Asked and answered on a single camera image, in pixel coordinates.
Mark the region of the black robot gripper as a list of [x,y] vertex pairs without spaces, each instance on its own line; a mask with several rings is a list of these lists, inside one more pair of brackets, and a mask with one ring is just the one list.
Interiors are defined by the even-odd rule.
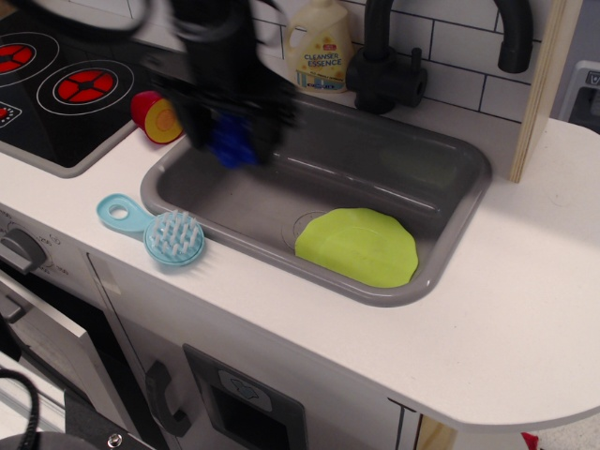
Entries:
[[250,141],[267,164],[295,114],[293,85],[257,53],[248,1],[172,1],[172,31],[182,52],[148,55],[153,83],[174,106],[190,144],[204,149],[212,128],[208,108],[250,116]]

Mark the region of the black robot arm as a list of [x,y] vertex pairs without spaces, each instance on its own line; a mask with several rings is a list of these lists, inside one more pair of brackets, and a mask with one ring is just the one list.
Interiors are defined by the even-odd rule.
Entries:
[[264,164],[294,118],[293,85],[265,66],[247,1],[18,1],[1,21],[2,150],[84,172],[159,93],[191,145]]

